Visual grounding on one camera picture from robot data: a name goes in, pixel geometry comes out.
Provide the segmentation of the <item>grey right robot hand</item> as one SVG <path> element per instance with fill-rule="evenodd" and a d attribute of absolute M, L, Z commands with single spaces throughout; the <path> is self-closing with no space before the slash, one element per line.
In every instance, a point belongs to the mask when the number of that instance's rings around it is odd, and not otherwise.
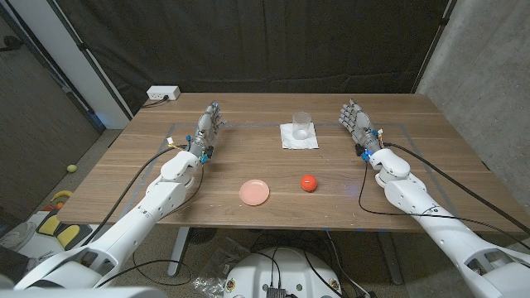
<path fill-rule="evenodd" d="M 376 151 L 382 149 L 379 131 L 375 129 L 368 114 L 353 99 L 340 110 L 339 123 L 351 134 L 357 156 L 368 161 Z"/>

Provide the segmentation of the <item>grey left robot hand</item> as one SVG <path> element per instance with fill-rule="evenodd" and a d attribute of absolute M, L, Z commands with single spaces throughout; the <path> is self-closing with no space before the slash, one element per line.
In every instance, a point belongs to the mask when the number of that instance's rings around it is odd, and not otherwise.
<path fill-rule="evenodd" d="M 194 154 L 200 163 L 206 163 L 213 156 L 215 138 L 222 124 L 219 111 L 219 104 L 211 102 L 200 116 L 195 134 L 188 139 L 186 150 Z"/>

